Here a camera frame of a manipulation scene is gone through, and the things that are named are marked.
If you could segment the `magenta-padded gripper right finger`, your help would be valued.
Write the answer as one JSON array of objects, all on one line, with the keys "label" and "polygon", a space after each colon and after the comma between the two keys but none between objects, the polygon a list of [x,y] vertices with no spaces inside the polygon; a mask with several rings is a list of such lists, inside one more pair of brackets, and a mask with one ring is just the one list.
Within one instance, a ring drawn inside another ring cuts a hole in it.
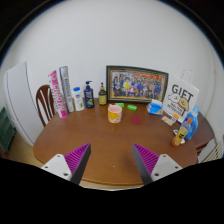
[{"label": "magenta-padded gripper right finger", "polygon": [[148,185],[182,169],[167,154],[158,155],[138,144],[132,145],[132,154],[144,185]]}]

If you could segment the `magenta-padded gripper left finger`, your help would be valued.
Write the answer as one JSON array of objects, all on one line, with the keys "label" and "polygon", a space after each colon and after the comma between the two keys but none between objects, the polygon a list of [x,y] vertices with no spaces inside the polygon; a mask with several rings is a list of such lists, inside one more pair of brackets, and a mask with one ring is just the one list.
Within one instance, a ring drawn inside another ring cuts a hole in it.
[{"label": "magenta-padded gripper left finger", "polygon": [[79,185],[91,154],[91,144],[87,143],[66,155],[56,154],[42,169]]}]

